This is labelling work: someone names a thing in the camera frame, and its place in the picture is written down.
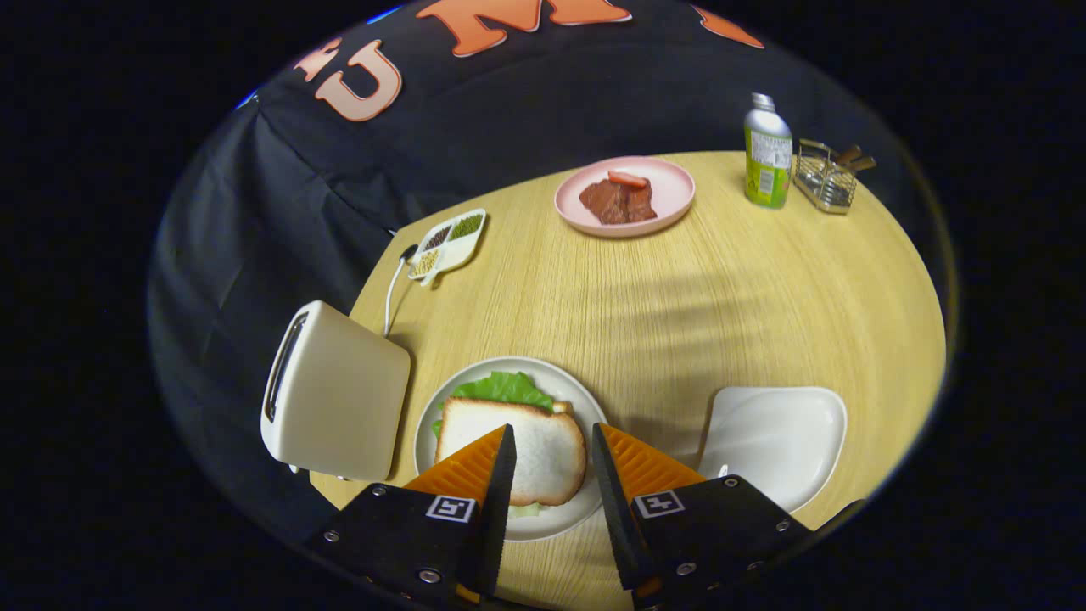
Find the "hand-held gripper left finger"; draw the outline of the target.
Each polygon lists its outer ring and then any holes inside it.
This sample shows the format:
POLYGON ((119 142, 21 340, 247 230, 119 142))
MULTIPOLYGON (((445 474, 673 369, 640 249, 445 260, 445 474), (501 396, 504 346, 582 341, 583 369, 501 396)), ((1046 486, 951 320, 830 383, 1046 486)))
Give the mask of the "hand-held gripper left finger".
POLYGON ((516 461, 512 425, 496 427, 411 483, 369 485, 305 550, 403 608, 492 607, 516 461))

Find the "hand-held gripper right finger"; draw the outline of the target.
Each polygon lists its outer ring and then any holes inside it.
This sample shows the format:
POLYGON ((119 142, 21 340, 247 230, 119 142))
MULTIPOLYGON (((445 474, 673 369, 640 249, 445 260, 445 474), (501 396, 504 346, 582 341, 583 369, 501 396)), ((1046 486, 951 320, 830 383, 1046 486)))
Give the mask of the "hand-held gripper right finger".
POLYGON ((801 552, 815 531, 744 478, 705 478, 604 423, 592 429, 614 565, 636 610, 710 610, 801 552))

